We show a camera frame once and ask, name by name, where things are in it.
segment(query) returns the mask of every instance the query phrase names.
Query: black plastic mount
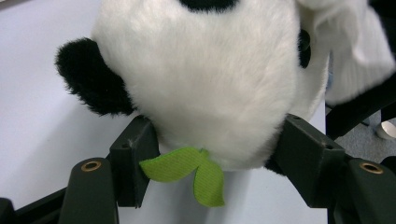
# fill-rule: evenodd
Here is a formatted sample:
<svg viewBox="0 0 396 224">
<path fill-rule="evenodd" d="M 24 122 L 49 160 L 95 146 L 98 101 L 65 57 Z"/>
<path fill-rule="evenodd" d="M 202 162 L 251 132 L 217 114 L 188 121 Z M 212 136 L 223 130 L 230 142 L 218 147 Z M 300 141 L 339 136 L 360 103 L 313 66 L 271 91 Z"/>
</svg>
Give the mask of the black plastic mount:
<svg viewBox="0 0 396 224">
<path fill-rule="evenodd" d="M 142 205 L 149 180 L 138 163 L 158 155 L 151 122 L 136 117 L 107 160 L 93 158 L 73 168 L 67 189 L 16 212 L 10 200 L 0 199 L 0 224 L 117 224 L 116 202 Z M 328 208 L 329 224 L 393 224 L 396 157 L 381 163 L 349 157 L 328 136 L 289 115 L 266 167 L 285 175 L 308 206 Z"/>
</svg>

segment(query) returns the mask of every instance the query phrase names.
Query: green leaf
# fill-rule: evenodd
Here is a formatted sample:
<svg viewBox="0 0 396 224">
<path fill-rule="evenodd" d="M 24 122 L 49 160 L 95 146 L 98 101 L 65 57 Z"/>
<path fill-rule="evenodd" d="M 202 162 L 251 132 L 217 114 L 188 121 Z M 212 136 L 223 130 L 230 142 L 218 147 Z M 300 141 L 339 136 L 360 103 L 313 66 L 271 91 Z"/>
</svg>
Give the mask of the green leaf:
<svg viewBox="0 0 396 224">
<path fill-rule="evenodd" d="M 139 164 L 146 176 L 159 182 L 179 180 L 204 161 L 204 154 L 193 147 L 183 147 Z"/>
<path fill-rule="evenodd" d="M 194 196 L 198 203 L 208 207 L 224 205 L 224 173 L 213 161 L 204 161 L 194 178 Z"/>
</svg>

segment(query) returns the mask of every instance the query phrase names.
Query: white table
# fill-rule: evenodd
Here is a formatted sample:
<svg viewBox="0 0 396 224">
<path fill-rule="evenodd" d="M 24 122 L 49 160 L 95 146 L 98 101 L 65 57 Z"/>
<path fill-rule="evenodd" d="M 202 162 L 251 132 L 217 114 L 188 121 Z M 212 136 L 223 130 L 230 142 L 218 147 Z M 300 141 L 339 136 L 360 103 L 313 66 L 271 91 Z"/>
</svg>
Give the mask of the white table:
<svg viewBox="0 0 396 224">
<path fill-rule="evenodd" d="M 100 1 L 0 4 L 0 197 L 16 208 L 67 185 L 72 167 L 104 157 L 132 118 L 101 117 L 69 95 L 53 65 L 59 46 L 90 36 Z M 324 131 L 324 105 L 311 123 Z M 141 209 L 121 208 L 120 223 L 327 223 L 285 177 L 264 169 L 226 174 L 223 208 L 193 198 L 191 176 L 150 182 Z"/>
</svg>

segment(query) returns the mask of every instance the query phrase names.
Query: screw hole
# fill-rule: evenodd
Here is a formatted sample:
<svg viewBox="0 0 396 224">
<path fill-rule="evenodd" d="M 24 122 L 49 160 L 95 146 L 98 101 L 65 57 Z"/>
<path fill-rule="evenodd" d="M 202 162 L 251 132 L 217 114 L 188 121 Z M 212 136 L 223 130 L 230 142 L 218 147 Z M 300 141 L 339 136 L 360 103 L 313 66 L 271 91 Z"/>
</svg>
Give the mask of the screw hole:
<svg viewBox="0 0 396 224">
<path fill-rule="evenodd" d="M 361 169 L 376 175 L 381 175 L 384 173 L 381 168 L 368 162 L 361 163 Z"/>
<path fill-rule="evenodd" d="M 99 169 L 99 167 L 101 165 L 102 165 L 102 163 L 99 161 L 89 161 L 81 166 L 81 170 L 83 172 L 91 172 L 91 171 Z"/>
</svg>

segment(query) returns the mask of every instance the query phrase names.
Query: white plush fabric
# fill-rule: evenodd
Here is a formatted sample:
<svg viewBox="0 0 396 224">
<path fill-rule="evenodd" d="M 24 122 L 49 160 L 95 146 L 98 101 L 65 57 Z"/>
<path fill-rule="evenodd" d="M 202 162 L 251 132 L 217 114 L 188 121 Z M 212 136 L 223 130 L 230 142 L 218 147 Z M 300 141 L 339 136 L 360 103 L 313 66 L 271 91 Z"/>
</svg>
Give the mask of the white plush fabric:
<svg viewBox="0 0 396 224">
<path fill-rule="evenodd" d="M 367 0 L 298 0 L 312 12 L 312 34 L 333 53 L 331 105 L 347 102 L 386 80 L 395 62 L 381 24 Z"/>
<path fill-rule="evenodd" d="M 327 82 L 317 12 L 300 2 L 240 0 L 219 14 L 178 0 L 103 0 L 92 39 L 169 149 L 205 148 L 224 170 L 261 167 L 286 114 L 310 119 Z M 306 69 L 299 10 L 311 34 Z"/>
</svg>

